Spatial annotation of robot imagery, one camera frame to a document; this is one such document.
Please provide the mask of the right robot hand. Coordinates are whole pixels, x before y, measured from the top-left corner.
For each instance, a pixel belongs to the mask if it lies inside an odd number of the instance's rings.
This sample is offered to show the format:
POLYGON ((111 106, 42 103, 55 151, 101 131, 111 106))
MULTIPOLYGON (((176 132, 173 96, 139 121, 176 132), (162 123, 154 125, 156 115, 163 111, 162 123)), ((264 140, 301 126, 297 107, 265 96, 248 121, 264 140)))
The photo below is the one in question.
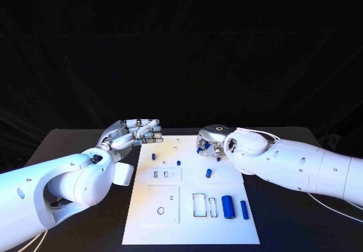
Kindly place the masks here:
POLYGON ((211 158, 225 155, 225 139, 235 130, 237 128, 229 128, 222 124, 214 124, 203 127, 196 136, 198 154, 211 158))

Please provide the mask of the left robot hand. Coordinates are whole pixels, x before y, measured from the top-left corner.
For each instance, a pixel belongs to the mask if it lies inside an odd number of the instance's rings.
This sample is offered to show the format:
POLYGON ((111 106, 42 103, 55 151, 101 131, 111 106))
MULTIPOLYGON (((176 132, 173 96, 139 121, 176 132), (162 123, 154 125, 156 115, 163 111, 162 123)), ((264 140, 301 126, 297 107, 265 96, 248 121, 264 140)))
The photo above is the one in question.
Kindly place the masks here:
POLYGON ((159 119, 118 120, 104 130, 97 148, 110 152, 114 162, 118 162, 134 146, 163 142, 160 131, 159 119))

